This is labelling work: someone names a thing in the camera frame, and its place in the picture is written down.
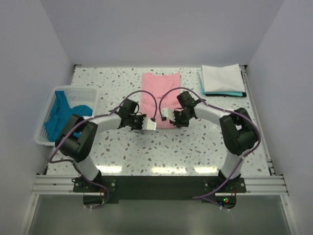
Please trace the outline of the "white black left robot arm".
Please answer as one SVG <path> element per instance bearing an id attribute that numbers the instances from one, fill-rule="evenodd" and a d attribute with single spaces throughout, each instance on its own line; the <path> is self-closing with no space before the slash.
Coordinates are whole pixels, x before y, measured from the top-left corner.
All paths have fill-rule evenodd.
<path id="1" fill-rule="evenodd" d="M 83 117 L 73 114 L 55 141 L 55 151 L 49 159 L 53 161 L 54 155 L 60 151 L 69 157 L 75 170 L 80 174 L 78 184 L 83 181 L 84 187 L 90 192 L 105 189 L 104 180 L 100 170 L 93 163 L 90 152 L 95 136 L 109 130 L 130 127 L 132 130 L 146 130 L 150 119 L 146 114 L 136 114 L 138 104 L 126 99 L 122 105 L 109 114 L 94 117 Z"/>

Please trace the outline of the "aluminium frame rail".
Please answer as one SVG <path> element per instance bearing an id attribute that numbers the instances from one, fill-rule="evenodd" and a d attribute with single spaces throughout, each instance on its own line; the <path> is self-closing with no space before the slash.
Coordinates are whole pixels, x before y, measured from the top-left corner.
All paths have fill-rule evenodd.
<path id="1" fill-rule="evenodd" d="M 33 184 L 33 194 L 65 195 L 73 193 L 75 175 L 37 175 Z M 244 176 L 248 195 L 283 195 L 289 194 L 283 176 Z"/>

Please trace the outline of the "folded white t shirt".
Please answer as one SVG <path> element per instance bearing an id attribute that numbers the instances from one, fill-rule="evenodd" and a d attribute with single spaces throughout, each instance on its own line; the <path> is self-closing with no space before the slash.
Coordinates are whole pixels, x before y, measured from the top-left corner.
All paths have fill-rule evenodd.
<path id="1" fill-rule="evenodd" d="M 238 64 L 224 67 L 202 65 L 200 79 L 205 93 L 246 92 Z"/>

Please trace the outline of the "pink t shirt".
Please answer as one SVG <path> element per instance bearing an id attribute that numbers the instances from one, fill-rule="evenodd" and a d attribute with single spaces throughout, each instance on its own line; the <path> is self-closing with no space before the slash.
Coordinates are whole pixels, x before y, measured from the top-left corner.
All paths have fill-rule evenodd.
<path id="1" fill-rule="evenodd" d="M 162 98 L 163 95 L 173 88 L 180 87 L 180 73 L 172 75 L 154 75 L 150 72 L 142 75 L 142 89 L 150 92 L 157 101 L 157 104 L 162 102 L 162 108 L 176 109 L 181 105 L 177 100 L 180 90 L 176 89 Z M 155 113 L 155 102 L 147 93 L 141 94 L 140 112 L 152 118 Z"/>

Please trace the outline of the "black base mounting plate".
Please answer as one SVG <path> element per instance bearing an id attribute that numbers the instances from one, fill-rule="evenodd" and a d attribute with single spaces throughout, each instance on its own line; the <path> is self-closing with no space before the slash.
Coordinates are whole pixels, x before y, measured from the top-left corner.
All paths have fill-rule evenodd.
<path id="1" fill-rule="evenodd" d="M 101 176 L 94 183 L 83 177 L 71 180 L 73 192 L 83 194 L 86 206 L 117 204 L 121 200 L 192 200 L 205 195 L 228 209 L 237 202 L 237 194 L 246 192 L 244 178 L 229 180 L 222 188 L 221 176 Z"/>

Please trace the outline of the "folded black t shirt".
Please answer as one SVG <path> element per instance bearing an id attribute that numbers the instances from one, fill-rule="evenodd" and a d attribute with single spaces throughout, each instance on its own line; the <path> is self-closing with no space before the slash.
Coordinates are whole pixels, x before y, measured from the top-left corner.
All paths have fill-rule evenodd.
<path id="1" fill-rule="evenodd" d="M 246 96 L 240 70 L 201 71 L 199 75 L 201 78 L 201 92 L 206 96 Z"/>

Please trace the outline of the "white plastic basket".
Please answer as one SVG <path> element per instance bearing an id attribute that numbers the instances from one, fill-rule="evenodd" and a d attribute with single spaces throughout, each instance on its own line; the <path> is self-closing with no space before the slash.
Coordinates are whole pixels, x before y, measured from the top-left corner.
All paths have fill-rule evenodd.
<path id="1" fill-rule="evenodd" d="M 96 114 L 99 97 L 97 88 L 70 85 L 55 87 L 49 95 L 35 132 L 35 142 L 40 145 L 54 146 L 55 144 L 53 141 L 48 140 L 44 123 L 50 119 L 50 113 L 56 100 L 56 91 L 63 91 L 65 93 L 70 108 L 74 108 L 78 105 L 86 105 L 92 109 L 92 116 Z"/>

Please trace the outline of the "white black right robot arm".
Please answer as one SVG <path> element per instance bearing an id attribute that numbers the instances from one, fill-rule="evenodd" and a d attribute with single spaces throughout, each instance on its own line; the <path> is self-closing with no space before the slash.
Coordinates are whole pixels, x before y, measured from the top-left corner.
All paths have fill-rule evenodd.
<path id="1" fill-rule="evenodd" d="M 180 111 L 173 111 L 172 124 L 188 127 L 189 120 L 204 119 L 220 126 L 222 138 L 227 149 L 226 159 L 219 170 L 218 186 L 215 191 L 230 192 L 235 180 L 241 176 L 244 158 L 257 148 L 261 142 L 260 131 L 244 108 L 227 110 L 207 104 L 203 99 L 195 100 L 188 91 L 177 96 Z"/>

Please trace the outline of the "folded teal t shirt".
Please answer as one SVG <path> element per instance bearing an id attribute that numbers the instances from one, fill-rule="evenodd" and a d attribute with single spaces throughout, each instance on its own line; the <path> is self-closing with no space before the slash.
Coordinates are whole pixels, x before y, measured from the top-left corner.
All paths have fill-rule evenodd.
<path id="1" fill-rule="evenodd" d="M 198 76 L 200 78 L 200 90 L 201 93 L 206 96 L 231 96 L 231 97 L 246 97 L 245 92 L 205 92 L 203 81 L 202 81 L 202 71 L 198 72 Z"/>

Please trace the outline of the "blue t shirt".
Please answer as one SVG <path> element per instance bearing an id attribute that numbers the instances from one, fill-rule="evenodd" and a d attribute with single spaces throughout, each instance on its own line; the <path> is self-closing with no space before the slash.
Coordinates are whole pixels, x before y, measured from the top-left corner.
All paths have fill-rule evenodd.
<path id="1" fill-rule="evenodd" d="M 73 114 L 91 116 L 93 110 L 87 105 L 78 105 L 70 108 L 64 91 L 55 91 L 56 99 L 50 111 L 49 120 L 44 123 L 47 138 L 55 142 Z"/>

